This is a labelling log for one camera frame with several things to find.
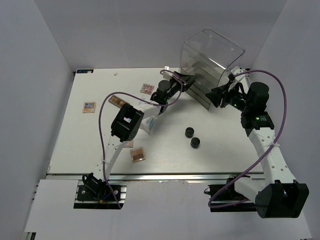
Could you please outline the clear acrylic organizer with drawers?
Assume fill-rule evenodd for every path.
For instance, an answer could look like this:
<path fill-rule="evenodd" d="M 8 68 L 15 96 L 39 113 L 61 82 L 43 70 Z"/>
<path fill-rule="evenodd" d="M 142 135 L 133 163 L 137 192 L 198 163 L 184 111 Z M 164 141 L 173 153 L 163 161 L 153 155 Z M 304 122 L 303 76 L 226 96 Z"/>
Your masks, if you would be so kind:
<path fill-rule="evenodd" d="M 187 93 L 209 110 L 211 101 L 206 94 L 229 81 L 230 71 L 239 67 L 244 53 L 244 48 L 212 29 L 188 38 L 181 47 L 179 71 L 196 80 Z"/>

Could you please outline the black round jar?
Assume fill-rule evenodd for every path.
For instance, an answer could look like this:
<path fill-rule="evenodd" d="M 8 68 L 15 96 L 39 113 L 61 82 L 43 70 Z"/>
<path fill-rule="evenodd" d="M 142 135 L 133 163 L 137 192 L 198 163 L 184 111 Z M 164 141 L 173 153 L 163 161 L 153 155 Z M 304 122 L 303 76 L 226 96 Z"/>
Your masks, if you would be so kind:
<path fill-rule="evenodd" d="M 194 136 L 194 133 L 195 133 L 195 130 L 192 127 L 187 127 L 184 132 L 187 138 L 192 138 Z"/>
<path fill-rule="evenodd" d="M 190 146 L 197 149 L 200 146 L 201 140 L 198 137 L 193 137 L 190 141 Z"/>

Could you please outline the white cotton pad bag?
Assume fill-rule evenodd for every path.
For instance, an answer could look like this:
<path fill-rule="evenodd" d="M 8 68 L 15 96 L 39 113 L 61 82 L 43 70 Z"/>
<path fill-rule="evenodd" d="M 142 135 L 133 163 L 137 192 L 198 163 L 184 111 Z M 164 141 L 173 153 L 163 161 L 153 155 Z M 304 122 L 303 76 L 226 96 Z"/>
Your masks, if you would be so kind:
<path fill-rule="evenodd" d="M 149 107 L 153 107 L 154 105 L 148 100 L 146 96 L 141 96 L 140 99 L 138 100 L 138 106 L 141 109 L 146 109 Z"/>
<path fill-rule="evenodd" d="M 157 121 L 156 116 L 150 116 L 142 120 L 140 129 L 144 130 L 147 134 L 151 135 L 153 127 Z"/>

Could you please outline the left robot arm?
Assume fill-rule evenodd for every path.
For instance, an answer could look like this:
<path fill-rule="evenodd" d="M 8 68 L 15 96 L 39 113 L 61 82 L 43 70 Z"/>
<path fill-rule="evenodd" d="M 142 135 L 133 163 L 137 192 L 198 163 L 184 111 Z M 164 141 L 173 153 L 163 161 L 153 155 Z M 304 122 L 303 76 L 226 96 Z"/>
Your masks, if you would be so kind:
<path fill-rule="evenodd" d="M 150 100 L 140 99 L 126 92 L 113 92 L 103 100 L 98 115 L 98 130 L 102 146 L 102 175 L 108 185 L 111 170 L 125 145 L 133 140 L 144 119 L 161 115 L 166 109 L 175 104 L 183 92 L 186 92 L 196 81 L 197 76 L 186 75 L 177 71 L 162 69 L 160 74 L 163 80 L 152 93 Z M 104 143 L 102 132 L 102 113 L 105 103 L 113 95 L 126 95 L 143 102 L 133 106 L 124 103 L 110 126 L 110 137 L 108 143 Z"/>

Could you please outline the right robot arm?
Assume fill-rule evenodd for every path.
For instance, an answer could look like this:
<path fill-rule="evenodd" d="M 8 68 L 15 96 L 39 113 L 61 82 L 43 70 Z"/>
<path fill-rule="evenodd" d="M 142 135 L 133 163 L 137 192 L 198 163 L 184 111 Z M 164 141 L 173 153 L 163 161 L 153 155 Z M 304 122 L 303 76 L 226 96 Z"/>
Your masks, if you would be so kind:
<path fill-rule="evenodd" d="M 265 218 L 298 218 L 308 198 L 309 189 L 305 183 L 299 183 L 291 173 L 277 143 L 275 126 L 266 112 L 269 99 L 269 87 L 262 82 L 254 82 L 247 92 L 241 83 L 234 88 L 227 83 L 213 88 L 206 97 L 218 108 L 230 105 L 241 111 L 241 125 L 253 144 L 258 160 L 253 164 L 261 165 L 265 184 L 252 180 L 248 170 L 230 178 L 226 185 L 214 193 L 209 200 L 211 209 L 222 208 L 223 205 L 213 203 L 220 194 L 239 203 L 251 201 L 258 215 Z"/>

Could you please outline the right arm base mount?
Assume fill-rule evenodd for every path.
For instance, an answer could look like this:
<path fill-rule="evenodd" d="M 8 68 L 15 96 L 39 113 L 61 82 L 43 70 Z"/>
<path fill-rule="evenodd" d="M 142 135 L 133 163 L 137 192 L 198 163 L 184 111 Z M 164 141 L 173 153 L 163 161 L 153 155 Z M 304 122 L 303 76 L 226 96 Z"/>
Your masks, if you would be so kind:
<path fill-rule="evenodd" d="M 230 175 L 226 179 L 226 183 L 224 184 L 210 184 L 208 187 L 203 191 L 205 195 L 208 195 L 210 198 L 218 192 L 224 185 L 231 182 L 237 175 Z M 224 205 L 228 203 L 235 203 L 241 200 L 244 200 L 245 197 L 235 191 L 234 185 L 225 189 L 222 193 L 220 193 L 211 203 L 211 206 L 218 206 Z M 256 212 L 256 206 L 254 203 L 250 201 L 246 201 L 241 204 L 231 205 L 222 208 L 211 208 L 211 213 L 244 213 L 244 212 Z"/>

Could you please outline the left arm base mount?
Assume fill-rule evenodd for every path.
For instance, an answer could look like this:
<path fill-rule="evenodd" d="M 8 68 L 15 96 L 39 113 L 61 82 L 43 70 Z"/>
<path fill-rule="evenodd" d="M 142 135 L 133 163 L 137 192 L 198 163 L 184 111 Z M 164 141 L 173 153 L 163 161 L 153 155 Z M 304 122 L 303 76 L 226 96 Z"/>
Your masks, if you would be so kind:
<path fill-rule="evenodd" d="M 77 187 L 74 209 L 83 210 L 120 210 L 125 201 L 125 187 L 111 185 L 97 179 L 93 173 L 82 176 L 82 183 Z"/>

